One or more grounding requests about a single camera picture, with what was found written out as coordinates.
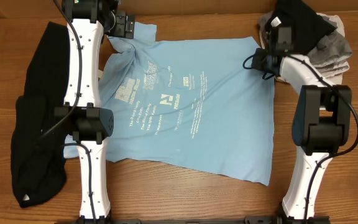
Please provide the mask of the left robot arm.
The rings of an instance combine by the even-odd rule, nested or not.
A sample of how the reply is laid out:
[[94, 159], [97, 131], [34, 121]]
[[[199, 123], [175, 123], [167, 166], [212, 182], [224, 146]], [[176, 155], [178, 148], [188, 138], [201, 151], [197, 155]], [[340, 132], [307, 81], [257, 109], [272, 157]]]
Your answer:
[[81, 208], [77, 223], [112, 223], [106, 183], [107, 138], [113, 112], [101, 106], [99, 51], [105, 35], [131, 39], [134, 16], [118, 10], [118, 0], [69, 0], [58, 5], [67, 21], [70, 59], [67, 91], [60, 118], [80, 159]]

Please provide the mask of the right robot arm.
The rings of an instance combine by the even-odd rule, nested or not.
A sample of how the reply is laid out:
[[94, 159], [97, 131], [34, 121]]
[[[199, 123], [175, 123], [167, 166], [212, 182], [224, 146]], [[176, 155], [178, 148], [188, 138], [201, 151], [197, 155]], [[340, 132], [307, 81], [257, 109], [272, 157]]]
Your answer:
[[351, 89], [325, 79], [307, 56], [294, 53], [291, 27], [274, 27], [269, 36], [268, 48], [251, 56], [251, 68], [263, 71], [264, 80], [283, 78], [298, 93], [291, 128], [296, 162], [278, 213], [245, 222], [329, 223], [329, 217], [315, 216], [314, 207], [327, 166], [349, 137]]

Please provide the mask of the light blue printed t-shirt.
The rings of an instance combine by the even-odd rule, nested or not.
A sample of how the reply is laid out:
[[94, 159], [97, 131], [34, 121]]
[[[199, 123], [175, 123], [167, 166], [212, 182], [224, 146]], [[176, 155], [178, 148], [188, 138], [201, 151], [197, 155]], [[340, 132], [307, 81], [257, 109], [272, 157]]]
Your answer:
[[157, 26], [110, 37], [115, 53], [99, 81], [114, 131], [106, 159], [159, 161], [268, 185], [273, 153], [273, 80], [242, 66], [257, 42], [158, 41]]

